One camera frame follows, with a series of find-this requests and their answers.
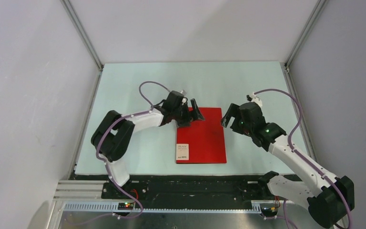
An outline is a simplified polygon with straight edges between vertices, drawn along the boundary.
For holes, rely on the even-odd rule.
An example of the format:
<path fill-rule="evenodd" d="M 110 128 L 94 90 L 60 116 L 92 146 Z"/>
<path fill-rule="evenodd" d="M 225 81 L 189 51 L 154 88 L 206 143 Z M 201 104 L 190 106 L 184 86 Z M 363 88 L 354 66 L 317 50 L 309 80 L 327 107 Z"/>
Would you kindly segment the red folder black inside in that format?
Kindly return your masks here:
<path fill-rule="evenodd" d="M 227 163 L 224 129 L 220 107 L 201 107 L 204 121 L 192 122 L 189 127 L 178 127 L 175 161 L 177 164 Z"/>

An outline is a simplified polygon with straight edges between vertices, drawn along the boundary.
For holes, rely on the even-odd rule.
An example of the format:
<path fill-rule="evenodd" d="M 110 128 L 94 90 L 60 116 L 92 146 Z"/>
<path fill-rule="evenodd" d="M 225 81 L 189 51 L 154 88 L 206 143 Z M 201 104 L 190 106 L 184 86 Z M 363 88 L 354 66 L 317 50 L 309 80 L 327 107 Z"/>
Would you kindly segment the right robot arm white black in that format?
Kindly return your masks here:
<path fill-rule="evenodd" d="M 338 177 L 304 154 L 289 140 L 285 130 L 268 123 L 258 103 L 230 104 L 221 125 L 241 135 L 284 162 L 301 180 L 291 181 L 270 171 L 259 179 L 258 193 L 263 199 L 283 197 L 308 210 L 314 221 L 329 229 L 355 207 L 353 181 Z"/>

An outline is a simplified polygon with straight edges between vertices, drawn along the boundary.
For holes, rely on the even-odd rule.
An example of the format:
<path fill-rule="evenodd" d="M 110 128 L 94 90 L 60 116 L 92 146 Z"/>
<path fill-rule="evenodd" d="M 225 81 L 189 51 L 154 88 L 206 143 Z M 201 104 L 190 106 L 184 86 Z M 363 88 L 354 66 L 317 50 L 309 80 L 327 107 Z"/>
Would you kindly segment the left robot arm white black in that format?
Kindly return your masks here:
<path fill-rule="evenodd" d="M 188 100 L 178 91 L 169 92 L 166 99 L 152 104 L 149 110 L 125 115 L 109 111 L 92 135 L 91 144 L 97 159 L 104 163 L 110 181 L 115 184 L 114 194 L 124 199 L 132 192 L 132 186 L 127 183 L 130 173 L 123 157 L 134 133 L 171 121 L 178 127 L 189 127 L 192 122 L 203 120 L 196 100 Z"/>

